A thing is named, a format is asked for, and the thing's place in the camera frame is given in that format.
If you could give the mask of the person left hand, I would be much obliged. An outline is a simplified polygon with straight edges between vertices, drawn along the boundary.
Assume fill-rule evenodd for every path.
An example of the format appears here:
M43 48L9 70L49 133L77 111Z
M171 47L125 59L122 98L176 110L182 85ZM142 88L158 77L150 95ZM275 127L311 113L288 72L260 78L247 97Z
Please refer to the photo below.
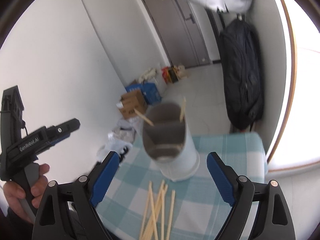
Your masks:
M48 164L42 164L39 166L39 179L37 182L31 187L31 193L34 196L32 200L32 205L36 209L39 207L42 196L48 184L48 179L45 176L50 170L50 166ZM9 207L12 211L18 215L21 219L26 222L34 224L28 214L24 211L20 200L25 198L25 191L15 183L14 181L8 181L3 186L4 196L8 202Z

